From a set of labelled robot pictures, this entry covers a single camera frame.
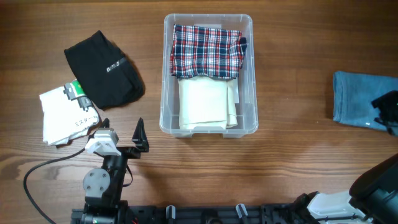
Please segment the blue denim jeans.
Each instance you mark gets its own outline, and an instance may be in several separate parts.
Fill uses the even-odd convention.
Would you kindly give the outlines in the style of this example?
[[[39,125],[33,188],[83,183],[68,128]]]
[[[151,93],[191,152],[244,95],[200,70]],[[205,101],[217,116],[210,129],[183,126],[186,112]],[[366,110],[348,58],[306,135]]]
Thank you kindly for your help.
[[[397,78],[338,71],[333,75],[333,120],[351,126],[387,131],[375,122],[379,110],[371,102],[397,90]]]

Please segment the black garment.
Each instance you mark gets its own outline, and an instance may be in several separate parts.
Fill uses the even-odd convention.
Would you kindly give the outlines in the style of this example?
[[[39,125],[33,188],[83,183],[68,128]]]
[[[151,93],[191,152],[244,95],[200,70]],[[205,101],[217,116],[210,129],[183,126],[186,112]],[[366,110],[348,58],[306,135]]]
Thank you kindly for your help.
[[[83,91],[99,109],[123,106],[144,95],[135,66],[101,31],[65,49],[64,54]]]

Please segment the cream cloth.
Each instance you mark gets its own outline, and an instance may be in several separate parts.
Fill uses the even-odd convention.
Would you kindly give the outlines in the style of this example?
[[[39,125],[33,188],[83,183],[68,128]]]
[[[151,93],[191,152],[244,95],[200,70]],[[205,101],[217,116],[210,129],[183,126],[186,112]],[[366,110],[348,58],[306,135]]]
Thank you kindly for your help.
[[[233,128],[238,125],[236,80],[198,76],[178,81],[179,128]]]

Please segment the red blue plaid cloth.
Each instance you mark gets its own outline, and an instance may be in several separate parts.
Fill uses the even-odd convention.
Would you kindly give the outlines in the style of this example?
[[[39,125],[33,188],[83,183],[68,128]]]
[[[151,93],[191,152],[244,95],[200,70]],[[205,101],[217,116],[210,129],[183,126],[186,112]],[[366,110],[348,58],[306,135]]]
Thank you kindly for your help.
[[[171,76],[237,79],[246,49],[247,40],[238,30],[175,24],[170,53]]]

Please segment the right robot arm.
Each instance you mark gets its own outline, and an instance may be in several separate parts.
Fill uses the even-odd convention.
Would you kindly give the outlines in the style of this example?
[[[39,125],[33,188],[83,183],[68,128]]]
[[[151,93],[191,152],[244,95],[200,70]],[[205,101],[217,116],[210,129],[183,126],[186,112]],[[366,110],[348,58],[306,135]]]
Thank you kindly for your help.
[[[291,223],[397,223],[397,155],[358,177],[348,191],[302,194]]]

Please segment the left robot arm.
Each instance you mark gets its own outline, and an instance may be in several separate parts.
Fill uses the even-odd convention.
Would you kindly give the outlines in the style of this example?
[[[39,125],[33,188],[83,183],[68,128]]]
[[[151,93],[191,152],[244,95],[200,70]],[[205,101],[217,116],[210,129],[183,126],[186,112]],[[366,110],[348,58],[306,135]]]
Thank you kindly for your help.
[[[109,119],[89,136],[85,150],[103,158],[100,168],[90,170],[83,179],[85,206],[80,222],[83,224],[137,223],[138,219],[129,208],[128,202],[121,200],[126,173],[131,173],[127,164],[130,159],[140,159],[143,152],[149,151],[149,142],[144,129],[144,120],[137,122],[132,136],[133,146],[117,146],[116,131],[109,126]]]

